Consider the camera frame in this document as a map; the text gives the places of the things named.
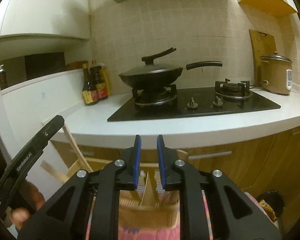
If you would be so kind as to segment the person left hand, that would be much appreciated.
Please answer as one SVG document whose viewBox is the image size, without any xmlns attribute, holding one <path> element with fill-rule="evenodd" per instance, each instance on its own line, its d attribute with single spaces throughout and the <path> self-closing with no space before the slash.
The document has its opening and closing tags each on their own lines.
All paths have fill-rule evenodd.
<svg viewBox="0 0 300 240">
<path fill-rule="evenodd" d="M 27 180 L 21 184 L 18 194 L 15 195 L 16 206 L 8 208 L 4 226 L 6 228 L 14 226 L 17 230 L 21 230 L 31 216 L 30 210 L 38 211 L 45 204 L 45 198 L 38 188 Z"/>
</svg>

